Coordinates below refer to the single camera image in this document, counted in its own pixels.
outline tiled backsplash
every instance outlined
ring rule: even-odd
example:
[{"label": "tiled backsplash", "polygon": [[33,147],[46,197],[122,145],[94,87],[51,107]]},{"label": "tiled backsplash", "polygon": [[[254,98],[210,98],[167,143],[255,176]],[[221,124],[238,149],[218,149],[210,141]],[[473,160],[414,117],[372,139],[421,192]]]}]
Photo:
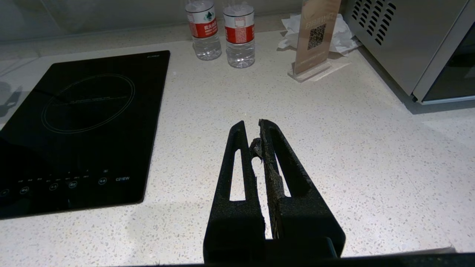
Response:
[{"label": "tiled backsplash", "polygon": [[[224,0],[215,0],[220,14]],[[249,0],[256,14],[296,12],[302,0]],[[0,0],[0,42],[186,22],[185,0]]]}]

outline terrazzo countertop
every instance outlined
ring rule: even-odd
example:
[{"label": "terrazzo countertop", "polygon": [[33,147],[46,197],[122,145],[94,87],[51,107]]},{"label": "terrazzo countertop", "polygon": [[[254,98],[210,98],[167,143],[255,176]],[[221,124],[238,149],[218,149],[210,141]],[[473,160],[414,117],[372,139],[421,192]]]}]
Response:
[{"label": "terrazzo countertop", "polygon": [[[171,51],[144,202],[1,220],[0,265],[202,262],[229,129],[244,120],[250,143],[261,118],[279,125],[339,221],[344,257],[475,251],[475,109],[412,114],[359,50],[333,55],[335,71],[300,84],[287,75],[295,52],[276,50],[281,39],[256,34],[246,69],[225,54],[200,61],[189,41],[0,61],[2,102],[15,90],[24,99],[54,62]],[[264,171],[253,165],[270,238]]]}]

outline stainless steel appliance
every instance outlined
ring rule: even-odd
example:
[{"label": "stainless steel appliance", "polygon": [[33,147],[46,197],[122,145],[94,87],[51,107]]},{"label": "stainless steel appliance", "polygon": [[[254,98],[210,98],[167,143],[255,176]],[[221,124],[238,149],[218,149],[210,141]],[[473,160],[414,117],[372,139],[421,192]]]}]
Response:
[{"label": "stainless steel appliance", "polygon": [[415,101],[475,99],[475,0],[350,0],[344,17]]}]

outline black induction cooktop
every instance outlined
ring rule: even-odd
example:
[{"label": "black induction cooktop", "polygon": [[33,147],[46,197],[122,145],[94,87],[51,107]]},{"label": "black induction cooktop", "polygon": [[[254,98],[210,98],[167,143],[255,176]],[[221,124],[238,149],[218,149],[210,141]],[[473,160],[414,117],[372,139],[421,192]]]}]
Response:
[{"label": "black induction cooktop", "polygon": [[0,132],[0,218],[141,202],[169,58],[53,64]]}]

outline water bottle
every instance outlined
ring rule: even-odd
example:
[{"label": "water bottle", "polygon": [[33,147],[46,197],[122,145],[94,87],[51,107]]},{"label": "water bottle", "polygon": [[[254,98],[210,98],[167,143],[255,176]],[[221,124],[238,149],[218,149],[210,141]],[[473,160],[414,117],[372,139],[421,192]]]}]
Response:
[{"label": "water bottle", "polygon": [[196,56],[201,60],[213,60],[221,56],[213,0],[188,0],[185,10]]},{"label": "water bottle", "polygon": [[246,2],[232,0],[223,9],[228,63],[235,68],[254,64],[254,8]]}]

